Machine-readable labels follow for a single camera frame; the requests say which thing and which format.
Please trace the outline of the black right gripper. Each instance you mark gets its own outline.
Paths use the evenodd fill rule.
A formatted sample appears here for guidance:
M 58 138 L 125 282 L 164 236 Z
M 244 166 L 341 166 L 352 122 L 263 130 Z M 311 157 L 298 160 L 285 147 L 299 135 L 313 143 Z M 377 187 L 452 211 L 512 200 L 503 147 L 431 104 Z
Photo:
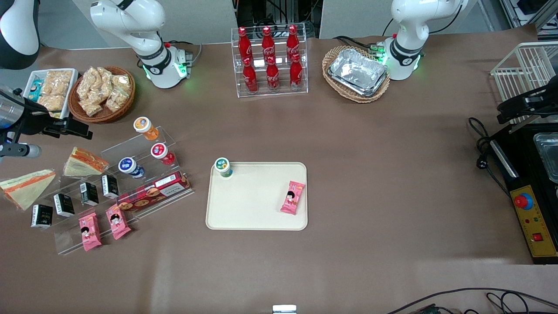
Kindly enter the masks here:
M 48 110 L 36 102 L 24 100 L 24 112 L 20 118 L 19 133 L 25 135 L 48 135 L 60 138 L 62 135 L 92 139 L 89 126 L 74 118 L 56 119 Z

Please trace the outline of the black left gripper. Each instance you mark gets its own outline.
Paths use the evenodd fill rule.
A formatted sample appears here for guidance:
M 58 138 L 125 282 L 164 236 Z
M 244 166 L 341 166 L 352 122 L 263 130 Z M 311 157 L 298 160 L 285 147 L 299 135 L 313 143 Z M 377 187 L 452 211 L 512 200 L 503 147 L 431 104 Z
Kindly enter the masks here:
M 500 105 L 497 110 L 498 123 L 519 124 L 528 119 L 529 115 L 547 117 L 558 113 L 558 88 L 556 85 L 546 85 L 525 93 L 522 98 L 510 98 Z

